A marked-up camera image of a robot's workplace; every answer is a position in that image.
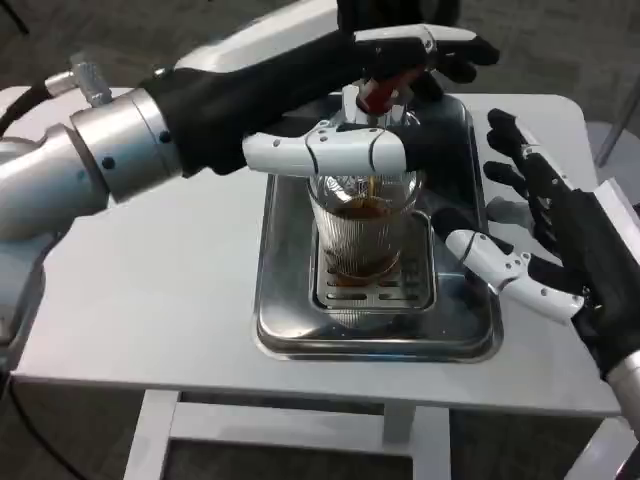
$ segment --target gray carpet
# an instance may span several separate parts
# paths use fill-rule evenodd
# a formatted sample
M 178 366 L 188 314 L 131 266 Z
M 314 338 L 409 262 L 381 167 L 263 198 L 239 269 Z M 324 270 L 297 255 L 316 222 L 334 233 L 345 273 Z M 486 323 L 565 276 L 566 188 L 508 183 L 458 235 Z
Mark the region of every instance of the gray carpet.
M 89 47 L 110 83 L 137 83 L 203 41 L 286 0 L 11 0 L 32 35 L 0 11 L 0 89 L 66 68 Z M 640 73 L 640 4 L 634 0 L 463 0 L 462 25 L 503 50 L 502 65 L 458 91 L 568 96 L 587 120 L 613 121 Z M 640 115 L 630 129 L 640 135 Z M 120 479 L 141 392 L 21 385 L 35 423 L 82 471 Z M 587 419 L 452 414 L 456 479 L 556 480 L 597 426 Z M 0 405 L 0 478 L 68 480 Z M 402 459 L 181 443 L 168 480 L 410 478 Z

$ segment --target coffee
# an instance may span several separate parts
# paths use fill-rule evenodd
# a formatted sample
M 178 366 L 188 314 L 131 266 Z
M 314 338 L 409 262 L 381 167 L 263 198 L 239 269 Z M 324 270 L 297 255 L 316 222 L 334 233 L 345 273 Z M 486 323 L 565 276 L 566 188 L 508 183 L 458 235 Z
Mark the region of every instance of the coffee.
M 391 214 L 391 210 L 378 198 L 364 197 L 349 200 L 336 208 L 333 213 L 346 219 L 367 220 L 386 217 Z

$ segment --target glass mug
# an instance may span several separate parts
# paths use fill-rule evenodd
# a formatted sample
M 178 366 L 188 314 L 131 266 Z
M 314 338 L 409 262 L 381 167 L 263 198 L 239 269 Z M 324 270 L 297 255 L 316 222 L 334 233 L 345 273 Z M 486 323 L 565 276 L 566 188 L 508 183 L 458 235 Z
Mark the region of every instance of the glass mug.
M 358 283 L 391 271 L 421 186 L 415 172 L 310 178 L 309 197 L 329 268 Z

